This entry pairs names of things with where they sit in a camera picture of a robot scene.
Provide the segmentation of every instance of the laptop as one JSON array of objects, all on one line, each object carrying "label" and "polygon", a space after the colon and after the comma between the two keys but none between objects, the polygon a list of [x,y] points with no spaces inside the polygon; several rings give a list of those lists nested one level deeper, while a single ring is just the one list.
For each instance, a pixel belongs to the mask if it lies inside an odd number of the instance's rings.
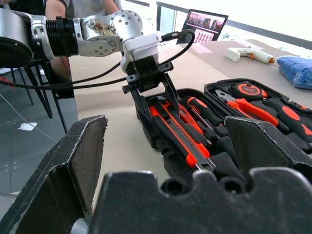
[{"label": "laptop", "polygon": [[[190,9],[183,25],[184,29],[195,32],[194,43],[218,40],[219,35],[229,16]],[[189,43],[191,35],[187,34],[177,41],[177,44]]]}]

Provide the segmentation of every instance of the chair leg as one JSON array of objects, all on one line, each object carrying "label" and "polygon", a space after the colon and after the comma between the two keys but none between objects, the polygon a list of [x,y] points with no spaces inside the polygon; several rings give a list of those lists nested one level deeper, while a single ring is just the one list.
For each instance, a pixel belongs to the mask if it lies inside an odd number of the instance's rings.
[{"label": "chair leg", "polygon": [[16,83],[16,80],[15,80],[15,75],[14,75],[14,71],[13,71],[13,68],[11,68],[11,74],[12,74],[12,79],[13,79],[13,82]]},{"label": "chair leg", "polygon": [[59,106],[59,99],[58,99],[56,93],[53,90],[52,90],[52,95],[53,95],[53,98],[54,98],[54,101],[55,101],[55,105],[57,106],[57,110],[58,110],[60,121],[62,122],[65,134],[67,134],[67,126],[66,126],[66,122],[65,122],[62,110],[61,110],[61,108]]},{"label": "chair leg", "polygon": [[[25,78],[24,78],[23,73],[21,72],[21,69],[18,68],[18,70],[19,70],[19,75],[20,75],[21,79],[23,80],[24,85],[26,85],[26,81],[25,81]],[[26,89],[26,92],[27,92],[28,97],[29,97],[29,99],[30,99],[30,103],[31,103],[32,105],[34,105],[33,98],[31,97],[29,90]]]},{"label": "chair leg", "polygon": [[[42,77],[41,77],[41,74],[40,74],[39,66],[35,65],[35,68],[36,68],[36,73],[37,73],[37,76],[38,76],[38,79],[39,79],[39,83],[40,83],[41,86],[43,86],[44,84],[43,84],[43,80],[42,80]],[[50,103],[49,103],[49,99],[47,97],[47,93],[46,93],[45,90],[43,90],[42,93],[43,93],[43,97],[45,99],[45,102],[47,103],[47,106],[49,108],[50,114],[52,116],[53,114],[52,114],[51,106],[50,106]]]},{"label": "chair leg", "polygon": [[[28,66],[25,66],[25,67],[24,67],[24,70],[25,70],[25,72],[26,72],[28,78],[30,79],[32,85],[38,86],[38,82],[36,81],[36,78],[35,78],[35,76],[34,76],[34,73],[33,73],[32,70],[31,70],[31,68],[28,67]],[[42,103],[42,105],[43,105],[45,111],[47,112],[48,117],[49,117],[49,118],[52,118],[52,115],[51,115],[51,113],[50,113],[50,110],[49,110],[47,104],[45,103],[45,100],[44,100],[44,98],[43,98],[43,96],[42,96],[41,91],[38,90],[38,89],[36,89],[35,91],[36,91],[36,93],[37,93],[37,95],[38,95],[38,97],[39,97],[39,99],[40,99],[40,101],[41,101],[41,103]]]}]

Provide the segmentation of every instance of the white glue gun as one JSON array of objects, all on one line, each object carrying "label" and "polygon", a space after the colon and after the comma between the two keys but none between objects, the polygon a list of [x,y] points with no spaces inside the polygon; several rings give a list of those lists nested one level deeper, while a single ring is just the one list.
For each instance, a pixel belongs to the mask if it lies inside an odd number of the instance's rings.
[{"label": "white glue gun", "polygon": [[228,57],[230,60],[234,62],[239,61],[241,56],[250,57],[251,59],[255,59],[266,64],[275,62],[275,59],[272,55],[269,55],[261,50],[254,49],[252,47],[248,48],[230,47],[226,52],[226,57]]}]

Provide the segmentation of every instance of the chair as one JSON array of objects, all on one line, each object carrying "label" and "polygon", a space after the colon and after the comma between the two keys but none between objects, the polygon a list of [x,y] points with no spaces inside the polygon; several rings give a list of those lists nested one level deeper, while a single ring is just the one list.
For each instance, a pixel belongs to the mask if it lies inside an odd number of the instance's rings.
[{"label": "chair", "polygon": [[[42,76],[41,76],[40,70],[39,70],[39,65],[43,68],[48,82],[43,82]],[[41,86],[44,86],[47,84],[52,84],[52,80],[53,80],[51,78],[52,71],[51,71],[51,67],[49,66],[48,61],[32,60],[27,65],[24,66],[24,70],[25,70],[26,74],[28,75],[32,85],[38,86],[38,82],[37,82],[36,77],[32,71],[32,67],[34,67],[36,70],[37,77],[38,77],[38,80],[39,80],[39,83]],[[41,100],[41,102],[43,104],[43,107],[45,108],[45,110],[48,114],[48,117],[52,118],[52,111],[51,111],[51,107],[50,107],[50,103],[49,103],[46,91],[45,90],[36,90],[36,92],[38,94],[39,99]],[[52,96],[53,96],[55,105],[56,105],[57,110],[58,110],[59,118],[61,120],[64,132],[67,133],[67,126],[66,126],[66,122],[65,122],[61,107],[59,105],[59,100],[62,98],[73,98],[74,96],[73,95],[68,96],[68,97],[58,96],[56,91],[51,90],[51,92],[52,92]]]},{"label": "chair", "polygon": [[[23,80],[24,85],[26,85],[26,81],[25,81],[25,78],[24,78],[23,73],[21,72],[21,69],[18,68],[18,71],[19,71],[19,75],[20,75],[21,79]],[[13,82],[16,83],[15,75],[14,75],[14,70],[13,70],[12,68],[11,68],[11,75],[12,75]],[[33,98],[31,97],[29,90],[26,89],[26,92],[27,92],[28,97],[29,97],[29,99],[30,99],[30,103],[31,103],[32,105],[34,105]]]}]

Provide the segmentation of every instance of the white wall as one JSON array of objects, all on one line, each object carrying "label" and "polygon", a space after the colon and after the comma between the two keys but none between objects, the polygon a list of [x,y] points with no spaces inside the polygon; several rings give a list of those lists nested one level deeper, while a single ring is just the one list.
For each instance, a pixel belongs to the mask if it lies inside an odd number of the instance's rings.
[{"label": "white wall", "polygon": [[124,10],[132,10],[138,13],[138,15],[142,18],[143,33],[150,34],[156,31],[156,14],[157,14],[156,1],[154,0],[154,3],[153,0],[140,0],[140,1],[150,3],[150,7],[142,6],[125,0],[121,1],[121,6]]},{"label": "white wall", "polygon": [[164,3],[229,15],[251,26],[312,41],[311,0],[161,0]]}]

